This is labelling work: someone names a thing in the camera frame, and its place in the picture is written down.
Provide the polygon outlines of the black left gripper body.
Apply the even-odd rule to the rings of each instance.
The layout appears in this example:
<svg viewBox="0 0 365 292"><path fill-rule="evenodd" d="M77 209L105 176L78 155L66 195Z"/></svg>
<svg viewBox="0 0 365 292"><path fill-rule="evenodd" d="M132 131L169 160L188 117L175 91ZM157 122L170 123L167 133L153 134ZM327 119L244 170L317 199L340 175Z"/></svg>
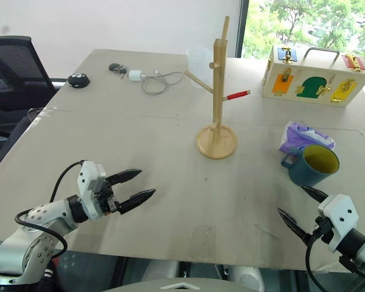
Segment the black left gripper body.
<svg viewBox="0 0 365 292"><path fill-rule="evenodd" d="M120 183L119 176L111 175L104 180L101 189L94 194L94 207L102 215L117 212L119 202L114 195L112 186L118 183Z"/></svg>

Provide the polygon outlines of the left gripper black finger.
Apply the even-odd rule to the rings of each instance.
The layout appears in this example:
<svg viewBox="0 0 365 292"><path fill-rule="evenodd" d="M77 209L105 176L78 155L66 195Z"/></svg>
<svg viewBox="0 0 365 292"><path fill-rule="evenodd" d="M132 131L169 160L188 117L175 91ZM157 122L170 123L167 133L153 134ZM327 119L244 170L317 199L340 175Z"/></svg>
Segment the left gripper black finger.
<svg viewBox="0 0 365 292"><path fill-rule="evenodd" d="M122 172L113 174L106 178L106 181L109 183L109 185L113 186L115 184L125 183L133 178L135 178L137 175L139 175L142 172L141 169L128 169L124 170Z"/></svg>
<svg viewBox="0 0 365 292"><path fill-rule="evenodd" d="M144 202L146 202L149 198L152 197L152 195L156 192L156 189L149 189L149 190L143 190L133 196L131 196L128 200L122 202L119 204L118 212L123 215Z"/></svg>

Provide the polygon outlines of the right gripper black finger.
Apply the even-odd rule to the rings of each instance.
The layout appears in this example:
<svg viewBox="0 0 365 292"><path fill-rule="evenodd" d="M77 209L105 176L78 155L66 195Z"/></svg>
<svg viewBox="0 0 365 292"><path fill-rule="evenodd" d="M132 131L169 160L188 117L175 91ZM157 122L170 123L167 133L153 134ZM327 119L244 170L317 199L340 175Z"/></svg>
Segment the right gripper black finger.
<svg viewBox="0 0 365 292"><path fill-rule="evenodd" d="M277 211L281 218L283 219L284 223L306 244L311 239L311 234L305 232L296 222L296 220L285 212L283 209L277 207Z"/></svg>
<svg viewBox="0 0 365 292"><path fill-rule="evenodd" d="M310 197L312 197L315 201L322 203L325 199L328 198L328 195L319 189L315 189L310 186L301 186L301 189L304 190Z"/></svg>

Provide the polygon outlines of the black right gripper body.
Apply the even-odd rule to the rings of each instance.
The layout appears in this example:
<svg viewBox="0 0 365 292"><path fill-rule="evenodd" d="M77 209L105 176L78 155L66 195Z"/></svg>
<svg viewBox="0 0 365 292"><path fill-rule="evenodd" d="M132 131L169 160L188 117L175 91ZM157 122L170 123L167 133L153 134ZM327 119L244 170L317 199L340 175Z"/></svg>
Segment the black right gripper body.
<svg viewBox="0 0 365 292"><path fill-rule="evenodd" d="M310 241L321 239L324 243L330 243L334 236L331 220L328 217L316 217L315 223L317 228L314 229Z"/></svg>

